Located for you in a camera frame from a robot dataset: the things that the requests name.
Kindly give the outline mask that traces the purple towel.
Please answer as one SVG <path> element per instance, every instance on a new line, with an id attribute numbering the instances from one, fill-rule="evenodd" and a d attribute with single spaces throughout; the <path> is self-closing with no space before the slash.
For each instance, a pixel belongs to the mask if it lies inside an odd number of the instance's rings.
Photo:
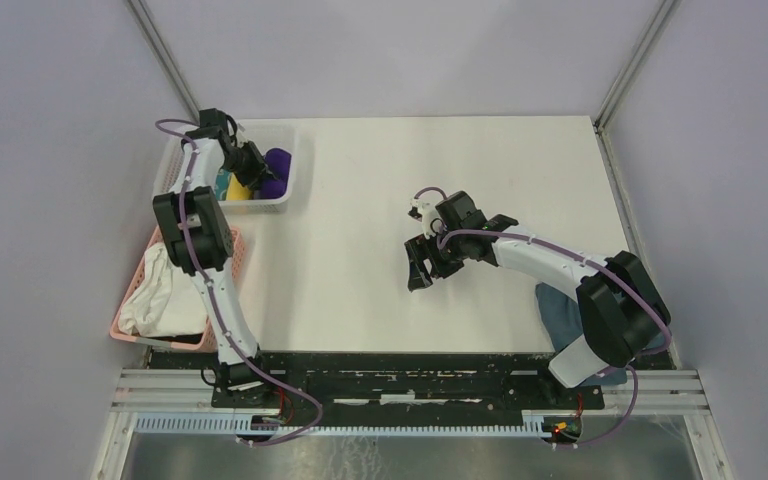
<path id="1" fill-rule="evenodd" d="M 264 160 L 273 176 L 263 180 L 258 196 L 260 199 L 278 199 L 288 189 L 292 154 L 281 148 L 272 148 L 266 152 Z"/>

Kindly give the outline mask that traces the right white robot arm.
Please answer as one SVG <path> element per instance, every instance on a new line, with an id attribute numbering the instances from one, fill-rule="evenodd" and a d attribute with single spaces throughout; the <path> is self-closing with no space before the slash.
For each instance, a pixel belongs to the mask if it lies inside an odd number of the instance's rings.
<path id="1" fill-rule="evenodd" d="M 550 373 L 537 382 L 545 405 L 562 408 L 586 380 L 668 350 L 670 314 L 636 255 L 573 250 L 510 216 L 486 217 L 464 191 L 437 203 L 422 196 L 417 192 L 411 198 L 408 211 L 422 229 L 404 244 L 409 291 L 428 288 L 472 260 L 526 274 L 577 305 L 581 333 L 554 354 Z"/>

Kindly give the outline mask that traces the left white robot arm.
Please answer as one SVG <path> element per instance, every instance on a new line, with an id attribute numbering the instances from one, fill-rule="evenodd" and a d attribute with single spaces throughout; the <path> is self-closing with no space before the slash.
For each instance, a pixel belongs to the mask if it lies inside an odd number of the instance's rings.
<path id="1" fill-rule="evenodd" d="M 257 146 L 239 139 L 237 122 L 224 111 L 200 111 L 186 132 L 173 123 L 162 119 L 155 126 L 180 139 L 184 162 L 171 189 L 154 197 L 153 211 L 172 264 L 190 277 L 208 314 L 218 355 L 214 389 L 260 407 L 283 385 L 263 370 L 259 343 L 233 290 L 234 239 L 214 186 L 220 171 L 251 190 L 275 175 Z"/>

